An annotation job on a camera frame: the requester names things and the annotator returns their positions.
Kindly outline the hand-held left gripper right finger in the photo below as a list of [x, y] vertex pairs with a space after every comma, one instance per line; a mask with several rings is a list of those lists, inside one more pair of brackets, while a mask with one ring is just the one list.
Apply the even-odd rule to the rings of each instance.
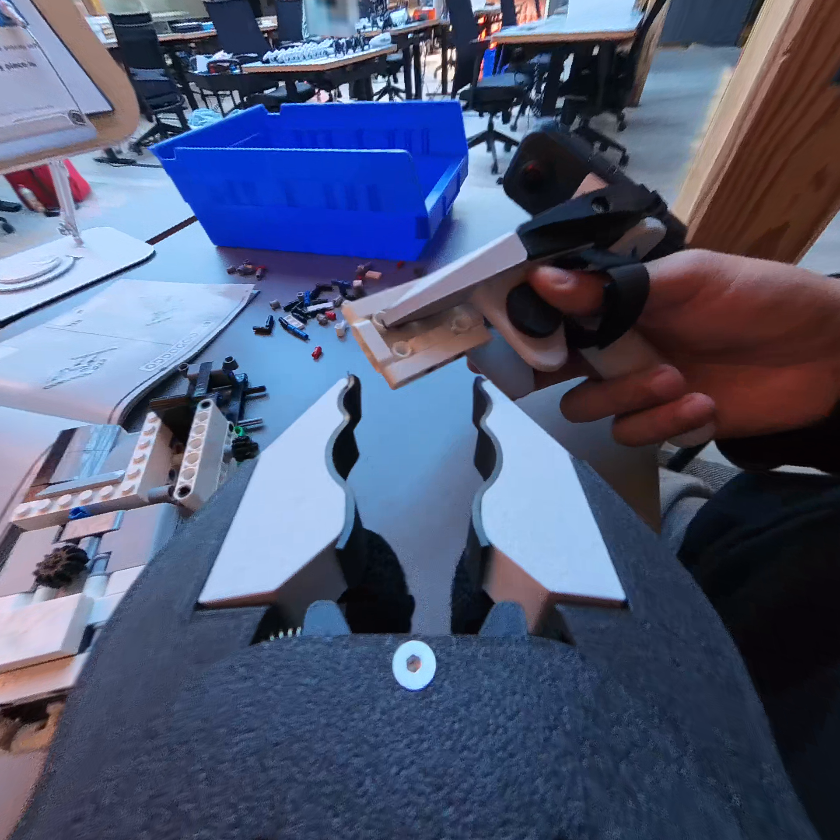
[[568, 451], [488, 379], [472, 386], [474, 467], [469, 580], [520, 606], [540, 634], [558, 605], [623, 610], [628, 601]]

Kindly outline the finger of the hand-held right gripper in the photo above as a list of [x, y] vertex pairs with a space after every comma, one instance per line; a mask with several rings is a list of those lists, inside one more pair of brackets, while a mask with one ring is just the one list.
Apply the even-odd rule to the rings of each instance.
[[495, 320], [498, 312], [520, 330], [531, 328], [531, 293], [525, 290], [529, 252], [517, 233], [506, 234], [421, 279], [395, 302], [381, 304], [373, 320], [395, 329], [471, 303]]
[[537, 372], [507, 343], [485, 343], [468, 351], [466, 360], [513, 402], [546, 387]]

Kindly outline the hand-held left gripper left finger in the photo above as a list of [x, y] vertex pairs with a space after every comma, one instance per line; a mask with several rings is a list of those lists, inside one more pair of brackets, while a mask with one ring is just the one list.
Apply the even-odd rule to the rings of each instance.
[[275, 606], [299, 627], [312, 603], [336, 602], [360, 579], [348, 484], [360, 420], [361, 381], [348, 374], [258, 456], [198, 606]]

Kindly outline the white lego plate piece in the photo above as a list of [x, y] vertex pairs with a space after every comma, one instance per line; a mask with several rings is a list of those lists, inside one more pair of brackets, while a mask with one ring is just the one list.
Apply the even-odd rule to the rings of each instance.
[[491, 340], [484, 318], [457, 305], [400, 327], [384, 324], [384, 303], [346, 301], [343, 319], [364, 356], [393, 390], [423, 378]]

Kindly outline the person's right forearm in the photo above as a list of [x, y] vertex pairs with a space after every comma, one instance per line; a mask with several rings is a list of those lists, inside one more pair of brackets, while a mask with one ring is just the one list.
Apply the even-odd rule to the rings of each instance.
[[839, 406], [807, 427], [751, 437], [720, 438], [716, 447], [736, 467], [760, 472], [795, 467], [839, 475]]

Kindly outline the pile of loose lego pieces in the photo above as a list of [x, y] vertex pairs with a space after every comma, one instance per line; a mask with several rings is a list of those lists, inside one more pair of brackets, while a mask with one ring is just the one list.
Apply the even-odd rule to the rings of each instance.
[[225, 279], [251, 285], [251, 299], [234, 324], [259, 347], [301, 350], [308, 358], [328, 341], [344, 341], [336, 328], [342, 307], [421, 277], [421, 261], [253, 252], [224, 257]]

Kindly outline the partly built white lego model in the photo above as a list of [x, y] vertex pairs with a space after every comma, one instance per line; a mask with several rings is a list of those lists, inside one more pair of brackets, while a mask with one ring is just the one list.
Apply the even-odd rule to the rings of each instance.
[[2, 753], [43, 750], [93, 643], [145, 565], [259, 446], [267, 396], [228, 356], [181, 364], [140, 428], [61, 431], [2, 519]]

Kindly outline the lego instruction booklet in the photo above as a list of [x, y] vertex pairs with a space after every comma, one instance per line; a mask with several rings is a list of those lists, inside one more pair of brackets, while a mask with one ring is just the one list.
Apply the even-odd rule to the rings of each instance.
[[252, 284], [116, 280], [1, 344], [1, 406], [118, 424], [249, 304]]

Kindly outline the person's right hand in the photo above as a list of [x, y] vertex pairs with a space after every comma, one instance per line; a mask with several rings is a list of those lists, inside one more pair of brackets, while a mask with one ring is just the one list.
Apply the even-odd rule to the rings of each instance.
[[658, 445], [702, 427], [719, 439], [788, 432], [839, 397], [839, 281], [799, 266], [707, 250], [650, 262], [636, 330], [663, 359], [602, 381], [578, 355], [537, 390], [584, 377], [562, 397], [571, 423], [612, 417], [620, 445]]

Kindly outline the black office chair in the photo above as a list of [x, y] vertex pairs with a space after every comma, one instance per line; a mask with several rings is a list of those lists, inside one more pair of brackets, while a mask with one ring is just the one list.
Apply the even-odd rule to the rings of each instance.
[[151, 126], [129, 145], [140, 154], [154, 142], [190, 129], [186, 100], [166, 63], [151, 14], [110, 14], [109, 21], [140, 109]]
[[479, 27], [470, 1], [447, 1], [448, 21], [455, 45], [455, 72], [451, 82], [452, 98], [458, 98], [468, 111], [487, 118], [486, 127], [471, 136], [467, 145], [473, 149], [486, 146], [491, 157], [491, 173], [499, 175], [497, 145], [505, 152], [519, 146], [519, 140], [504, 134], [496, 127], [499, 118], [504, 124], [511, 119], [513, 109], [523, 104], [528, 87], [525, 77], [515, 72], [480, 76], [487, 46], [479, 41]]

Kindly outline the blue plastic bin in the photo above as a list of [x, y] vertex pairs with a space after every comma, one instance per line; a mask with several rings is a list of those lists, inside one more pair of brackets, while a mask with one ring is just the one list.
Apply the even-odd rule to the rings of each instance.
[[152, 147], [216, 247], [415, 261], [468, 174], [460, 104], [248, 108]]

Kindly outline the wooden desk with white parts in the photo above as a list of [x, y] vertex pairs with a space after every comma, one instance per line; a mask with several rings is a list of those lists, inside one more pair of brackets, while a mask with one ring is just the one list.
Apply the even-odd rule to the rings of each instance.
[[241, 67], [241, 74], [279, 81], [286, 89], [286, 93], [281, 96], [284, 102], [305, 101], [298, 83], [309, 85], [316, 91], [329, 91], [348, 85], [352, 89], [352, 98], [369, 102], [373, 99], [373, 76], [385, 63], [385, 58], [396, 52], [397, 46], [390, 44], [378, 49], [362, 49], [346, 55], [305, 59], [282, 65], [252, 62]]

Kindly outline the red bag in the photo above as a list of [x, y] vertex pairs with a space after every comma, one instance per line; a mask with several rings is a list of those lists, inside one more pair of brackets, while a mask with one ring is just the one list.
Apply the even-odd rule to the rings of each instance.
[[[68, 173], [72, 198], [78, 206], [91, 195], [91, 186], [74, 164], [69, 160], [65, 160], [64, 164]], [[14, 191], [17, 199], [27, 209], [47, 215], [58, 215], [60, 213], [58, 193], [47, 164], [7, 173], [3, 177]]]

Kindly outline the document stand with sheet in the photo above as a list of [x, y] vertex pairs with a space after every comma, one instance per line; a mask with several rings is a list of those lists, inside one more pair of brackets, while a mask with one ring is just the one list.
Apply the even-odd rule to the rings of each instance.
[[58, 234], [1, 260], [5, 326], [146, 262], [154, 247], [114, 227], [83, 229], [64, 161], [126, 140], [140, 113], [130, 84], [72, 2], [2, 2], [1, 169], [48, 165]]

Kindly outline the wooden post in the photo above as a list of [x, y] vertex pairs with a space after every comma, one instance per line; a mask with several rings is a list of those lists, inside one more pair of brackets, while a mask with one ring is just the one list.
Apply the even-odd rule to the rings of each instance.
[[672, 212], [694, 249], [799, 262], [838, 214], [839, 2], [764, 2]]

